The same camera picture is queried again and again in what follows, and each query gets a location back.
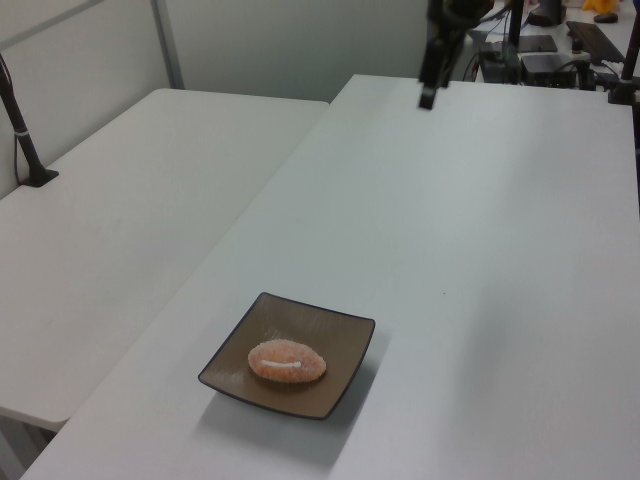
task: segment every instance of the keyboard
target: keyboard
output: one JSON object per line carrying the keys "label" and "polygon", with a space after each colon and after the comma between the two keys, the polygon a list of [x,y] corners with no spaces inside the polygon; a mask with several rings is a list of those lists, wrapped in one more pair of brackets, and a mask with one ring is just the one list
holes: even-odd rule
{"label": "keyboard", "polygon": [[591,63],[600,65],[602,60],[624,63],[624,56],[593,23],[567,21],[569,35],[582,40],[585,52],[591,55]]}

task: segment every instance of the white tabletop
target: white tabletop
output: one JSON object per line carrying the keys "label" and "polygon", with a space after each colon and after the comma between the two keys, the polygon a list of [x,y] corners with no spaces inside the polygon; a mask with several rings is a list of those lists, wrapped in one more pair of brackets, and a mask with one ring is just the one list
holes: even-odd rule
{"label": "white tabletop", "polygon": [[[419,92],[354,77],[24,480],[635,478],[630,110]],[[326,421],[198,382],[261,291],[377,320]]]}
{"label": "white tabletop", "polygon": [[0,202],[0,414],[86,400],[327,105],[159,90]]}

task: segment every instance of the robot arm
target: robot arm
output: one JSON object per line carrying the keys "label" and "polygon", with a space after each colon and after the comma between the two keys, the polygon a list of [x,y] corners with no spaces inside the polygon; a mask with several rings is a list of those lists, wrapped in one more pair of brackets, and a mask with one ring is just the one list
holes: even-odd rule
{"label": "robot arm", "polygon": [[447,88],[451,72],[460,57],[467,30],[481,21],[489,21],[509,10],[505,6],[482,20],[492,8],[493,0],[430,0],[427,11],[429,34],[419,81],[424,84],[420,107],[431,110],[438,88]]}

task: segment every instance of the plate rim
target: plate rim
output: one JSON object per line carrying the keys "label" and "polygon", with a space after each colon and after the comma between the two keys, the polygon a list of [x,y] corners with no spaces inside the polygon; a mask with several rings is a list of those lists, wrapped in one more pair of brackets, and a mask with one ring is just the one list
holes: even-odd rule
{"label": "plate rim", "polygon": [[[256,403],[256,402],[252,402],[251,400],[248,400],[246,398],[242,398],[239,397],[237,395],[234,395],[232,393],[226,392],[224,390],[222,390],[221,388],[218,388],[214,385],[211,385],[210,383],[205,382],[202,379],[202,375],[204,374],[204,372],[209,368],[209,366],[215,361],[215,359],[217,358],[217,356],[222,352],[222,350],[224,349],[225,345],[227,344],[227,342],[229,342],[229,340],[233,337],[233,335],[236,333],[236,330],[238,330],[238,328],[240,328],[240,325],[242,325],[244,323],[244,321],[247,319],[247,317],[249,316],[249,314],[253,311],[253,309],[256,307],[256,305],[258,304],[258,302],[260,301],[260,299],[264,296],[269,296],[269,297],[274,297],[274,298],[278,298],[280,300],[284,300],[286,302],[292,302],[292,303],[297,303],[298,305],[304,305],[306,307],[311,307],[311,308],[316,308],[319,310],[324,310],[325,312],[330,312],[330,313],[337,313],[338,315],[344,315],[347,317],[353,317],[353,318],[357,318],[358,320],[363,320],[365,322],[371,322],[372,326],[371,326],[371,332],[369,333],[369,338],[367,338],[367,343],[365,344],[364,348],[362,349],[362,355],[360,355],[360,359],[358,360],[357,365],[355,366],[355,368],[353,369],[353,373],[351,374],[351,377],[349,377],[349,380],[347,381],[347,383],[345,384],[344,388],[342,389],[342,392],[340,392],[340,395],[338,396],[338,398],[336,399],[336,401],[333,403],[333,405],[331,406],[331,408],[327,411],[326,414],[322,415],[322,416],[318,416],[318,415],[304,415],[304,414],[299,414],[299,413],[292,413],[292,412],[288,412],[286,410],[278,410],[276,408],[272,408],[272,407],[268,407],[266,405],[262,405],[260,403]],[[373,318],[367,318],[367,317],[361,317],[358,315],[353,315],[351,313],[344,313],[344,312],[338,312],[337,310],[331,310],[329,308],[325,308],[325,307],[318,307],[316,305],[311,305],[309,303],[305,303],[305,302],[300,302],[298,300],[291,300],[290,298],[285,298],[285,297],[281,297],[279,295],[274,295],[272,293],[269,292],[261,292],[256,299],[253,301],[253,303],[251,304],[251,307],[249,307],[249,309],[245,312],[245,314],[242,316],[242,318],[240,319],[240,321],[236,324],[236,326],[233,328],[233,330],[231,330],[231,333],[229,333],[229,335],[227,335],[227,338],[224,340],[224,342],[222,342],[222,345],[220,345],[220,347],[218,347],[218,350],[216,351],[216,353],[213,355],[213,357],[211,357],[211,359],[207,362],[207,364],[205,365],[205,367],[200,371],[200,373],[198,374],[198,381],[200,383],[202,383],[203,385],[222,393],[223,395],[226,395],[228,397],[231,397],[235,400],[239,400],[242,403],[246,403],[249,405],[252,405],[254,407],[258,407],[258,408],[262,408],[264,410],[269,410],[271,412],[275,412],[275,413],[280,413],[283,415],[289,415],[291,417],[298,417],[298,418],[306,418],[309,420],[325,420],[326,418],[329,417],[329,415],[331,415],[333,413],[333,411],[336,409],[336,407],[338,406],[338,404],[340,403],[340,401],[342,400],[342,398],[344,397],[344,395],[347,393],[347,390],[349,390],[349,387],[351,386],[351,383],[353,382],[353,379],[355,378],[356,374],[358,373],[358,370],[360,370],[360,366],[362,365],[362,362],[364,360],[365,355],[367,354],[367,350],[369,350],[369,345],[371,344],[371,339],[373,338],[373,332],[376,329],[376,321]]]}

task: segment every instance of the yellow object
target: yellow object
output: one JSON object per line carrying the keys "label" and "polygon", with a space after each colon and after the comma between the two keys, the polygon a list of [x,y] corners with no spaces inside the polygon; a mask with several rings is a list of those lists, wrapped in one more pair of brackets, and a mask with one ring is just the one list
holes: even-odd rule
{"label": "yellow object", "polygon": [[584,0],[583,10],[595,10],[599,14],[613,12],[618,7],[618,0]]}

